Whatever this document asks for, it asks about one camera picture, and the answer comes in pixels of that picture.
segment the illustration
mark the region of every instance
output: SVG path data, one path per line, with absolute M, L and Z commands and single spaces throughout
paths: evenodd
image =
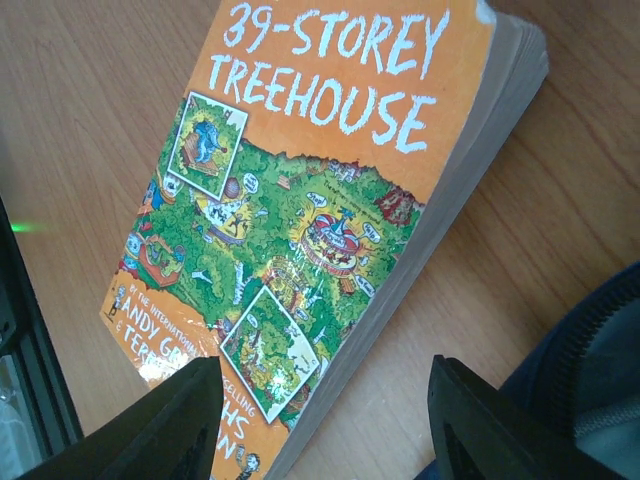
M 257 453 L 249 453 L 245 460 L 244 451 L 244 445 L 238 445 L 236 463 L 240 467 L 241 472 L 236 480 L 249 480 L 251 474 L 260 470 L 260 456 Z
M 194 108 L 190 96 L 174 119 L 121 269 L 202 315 L 267 421 L 290 429 L 423 206 L 374 168 L 244 139 L 214 198 L 169 171 Z
M 191 92 L 168 172 L 219 200 L 246 121 L 246 113 Z
M 107 316 L 109 317 L 109 319 L 112 319 L 113 316 L 118 313 L 118 310 L 120 310 L 122 308 L 122 300 L 124 299 L 124 295 L 127 293 L 127 289 L 124 285 L 120 285 L 118 287 L 118 292 L 116 293 L 116 296 L 113 298 L 113 304 L 111 305 L 111 309 L 109 310 L 109 313 L 107 313 Z
M 311 344 L 266 286 L 220 348 L 268 423 L 319 366 Z

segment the green light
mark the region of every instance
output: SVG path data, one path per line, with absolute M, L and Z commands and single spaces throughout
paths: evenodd
M 33 225 L 29 225 L 28 223 L 12 223 L 11 230 L 13 233 L 29 233 L 33 232 L 35 229 Z

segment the cartoon animal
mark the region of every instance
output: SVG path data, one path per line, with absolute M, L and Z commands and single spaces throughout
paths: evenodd
M 244 445 L 238 445 L 236 463 L 240 467 L 240 475 L 236 477 L 236 480 L 249 480 L 253 473 L 260 470 L 260 456 L 257 453 L 249 453 L 245 460 L 244 452 Z
M 135 233 L 130 233 L 127 237 L 127 250 L 132 257 L 138 258 L 140 255 L 140 248 L 142 247 L 143 240 Z
M 125 288 L 124 285 L 120 285 L 118 287 L 118 293 L 116 293 L 116 296 L 113 299 L 111 310 L 109 310 L 109 313 L 107 313 L 107 316 L 109 317 L 109 319 L 111 319 L 111 317 L 113 317 L 118 312 L 118 310 L 122 308 L 122 299 L 124 298 L 125 293 L 127 293 L 127 289 Z
M 133 278 L 138 277 L 138 257 L 140 256 L 140 248 L 142 247 L 144 240 L 137 233 L 131 232 L 127 237 L 127 243 L 125 245 L 124 255 L 120 261 L 118 268 L 129 272 Z
M 196 163 L 207 163 L 216 150 L 227 153 L 227 149 L 218 143 L 219 132 L 213 123 L 206 120 L 197 123 L 194 131 L 200 135 L 200 138 L 198 138 L 198 156 L 194 159 Z

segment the table surface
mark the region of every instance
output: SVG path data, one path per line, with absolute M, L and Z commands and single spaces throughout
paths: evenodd
M 0 195 L 86 433 L 145 391 L 98 308 L 215 3 L 1 3 Z M 494 3 L 551 74 L 290 479 L 412 478 L 434 354 L 497 385 L 638 258 L 640 2 Z

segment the green foliage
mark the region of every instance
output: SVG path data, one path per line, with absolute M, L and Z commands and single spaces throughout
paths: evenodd
M 181 105 L 174 119 L 171 134 L 162 149 L 159 162 L 161 175 L 166 171 L 184 108 L 185 103 Z M 203 105 L 198 102 L 197 108 L 203 108 Z M 213 108 L 212 114 L 220 118 L 222 109 L 216 112 Z M 357 267 L 358 275 L 365 277 L 376 289 L 379 289 L 395 266 L 396 262 L 392 254 L 403 251 L 420 217 L 420 212 L 415 209 L 412 211 L 411 220 L 407 226 L 392 225 L 383 219 L 374 202 L 383 197 L 393 186 L 382 179 L 375 169 L 363 169 L 359 178 L 354 179 L 352 183 L 346 183 L 340 182 L 334 173 L 324 169 L 325 167 L 326 163 L 319 159 L 307 157 L 288 159 L 282 154 L 271 155 L 247 141 L 241 141 L 229 175 L 235 177 L 241 185 L 240 198 L 250 197 L 249 214 L 245 217 L 248 217 L 250 224 L 242 245 L 225 245 L 218 239 L 208 243 L 203 239 L 202 233 L 198 232 L 197 228 L 202 227 L 203 232 L 206 233 L 210 223 L 204 216 L 196 214 L 188 186 L 183 187 L 178 193 L 174 204 L 164 204 L 145 218 L 145 221 L 151 222 L 152 229 L 141 232 L 143 236 L 158 234 L 172 248 L 182 245 L 186 250 L 182 274 L 178 282 L 167 287 L 167 290 L 200 312 L 209 327 L 224 316 L 235 320 L 249 307 L 262 289 L 261 276 L 268 262 L 275 256 L 286 257 L 293 261 L 294 251 L 289 242 L 299 241 L 300 233 L 309 225 L 314 215 L 321 212 L 336 214 L 340 206 L 355 211 L 356 219 L 351 222 L 351 225 L 355 225 L 354 231 L 357 235 L 362 235 L 361 225 L 364 221 L 374 225 L 380 234 L 378 244 L 373 244 L 364 237 L 360 239 L 362 248 L 368 249 L 361 252 L 361 255 L 368 256 L 368 263 Z M 243 180 L 247 174 L 253 174 L 259 180 L 255 193 L 246 191 L 247 185 Z M 281 177 L 289 181 L 291 190 L 278 185 Z M 314 207 L 306 196 L 309 192 L 324 196 L 327 199 L 327 207 Z M 136 222 L 136 228 L 139 225 L 141 221 Z M 244 287 L 240 303 L 234 305 L 236 287 L 234 267 L 237 262 L 242 263 L 244 267 L 243 281 L 249 280 Z M 295 263 L 295 268 L 299 276 L 304 277 L 311 290 L 315 291 L 322 284 L 320 292 L 322 298 L 315 301 L 313 307 L 305 310 L 308 319 L 296 317 L 296 323 L 309 342 L 316 337 L 319 338 L 318 344 L 312 345 L 316 354 L 319 357 L 328 356 L 328 360 L 331 360 L 340 348 L 341 334 L 345 331 L 345 327 L 361 317 L 370 299 L 359 288 L 350 295 L 341 292 L 338 279 L 326 270 L 317 268 L 310 261 L 301 259 Z M 195 271 L 202 271 L 207 278 L 211 279 L 212 284 L 193 278 L 191 274 Z M 158 288 L 143 269 L 140 269 L 140 277 L 151 288 Z M 297 387 L 300 378 L 293 368 L 293 362 L 287 357 L 287 350 L 293 345 L 293 339 L 284 333 L 290 320 L 277 308 L 269 295 L 265 293 L 262 295 L 252 307 L 251 313 L 259 320 L 258 330 L 263 352 L 271 358 L 270 370 L 278 369 L 287 386 Z M 232 357 L 236 365 L 241 362 L 242 345 L 248 341 L 249 334 L 255 331 L 246 320 L 243 324 L 246 324 L 246 329 L 243 329 L 238 348 Z M 310 377 L 307 384 L 313 388 L 318 381 L 319 375 L 316 373 Z M 269 411 L 273 405 L 269 396 L 260 389 L 257 389 L 254 394 L 265 411 Z M 278 395 L 274 396 L 276 402 L 282 399 Z M 296 412 L 283 411 L 280 413 L 280 419 L 291 420 L 296 415 Z

